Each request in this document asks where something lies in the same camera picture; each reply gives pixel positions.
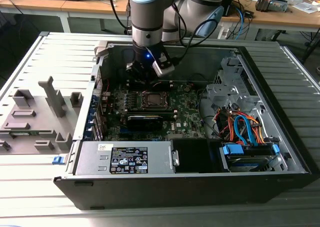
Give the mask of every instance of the power supply label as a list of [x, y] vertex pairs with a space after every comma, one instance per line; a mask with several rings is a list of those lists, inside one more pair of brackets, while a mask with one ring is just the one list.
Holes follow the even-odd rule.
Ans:
[[147, 147], [114, 147], [110, 160], [111, 174], [147, 174]]

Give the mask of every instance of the black cable on desk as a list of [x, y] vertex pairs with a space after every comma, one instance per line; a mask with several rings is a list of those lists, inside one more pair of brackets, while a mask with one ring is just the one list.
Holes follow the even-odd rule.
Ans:
[[113, 14], [116, 18], [116, 20], [119, 22], [119, 24], [125, 29], [125, 30], [128, 30], [128, 28], [120, 21], [119, 17], [118, 17], [118, 14], [116, 12], [116, 8], [115, 8], [115, 5], [114, 5], [114, 1], [113, 0], [110, 0], [110, 4], [111, 4], [111, 8], [112, 8], [112, 11], [113, 11]]

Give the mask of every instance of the red wire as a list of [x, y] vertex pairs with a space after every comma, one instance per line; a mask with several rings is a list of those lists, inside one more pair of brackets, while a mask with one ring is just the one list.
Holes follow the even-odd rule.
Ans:
[[227, 125], [226, 127], [224, 127], [224, 129], [221, 130], [221, 132], [219, 133], [219, 135], [222, 134], [222, 132], [224, 132], [228, 127], [229, 127], [228, 125]]
[[108, 90], [109, 90], [109, 79], [107, 78], [106, 80], [108, 81], [108, 86], [106, 87], [106, 92], [108, 92]]

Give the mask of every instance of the desk leg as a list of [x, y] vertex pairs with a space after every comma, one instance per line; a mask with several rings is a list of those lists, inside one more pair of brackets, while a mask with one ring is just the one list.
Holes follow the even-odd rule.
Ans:
[[59, 17], [62, 24], [63, 32], [71, 33], [69, 22], [68, 22], [68, 13], [61, 12], [59, 14]]
[[228, 36], [229, 29], [232, 27], [232, 22], [220, 22], [221, 23], [221, 29], [218, 34], [218, 39], [225, 40]]

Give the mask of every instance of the metal slotted table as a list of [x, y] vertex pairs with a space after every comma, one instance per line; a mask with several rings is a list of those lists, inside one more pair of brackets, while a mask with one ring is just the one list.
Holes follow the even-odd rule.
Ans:
[[[67, 97], [85, 94], [97, 41], [130, 40], [119, 35], [49, 33], [39, 36], [0, 91], [0, 123], [16, 88], [45, 96], [34, 82], [51, 75]], [[320, 166], [320, 87], [286, 47], [276, 42], [208, 40], [246, 47], [305, 146]], [[320, 181], [282, 193], [266, 204], [83, 211], [53, 184], [64, 165], [56, 154], [0, 155], [0, 225], [35, 226], [316, 226], [320, 224]]]

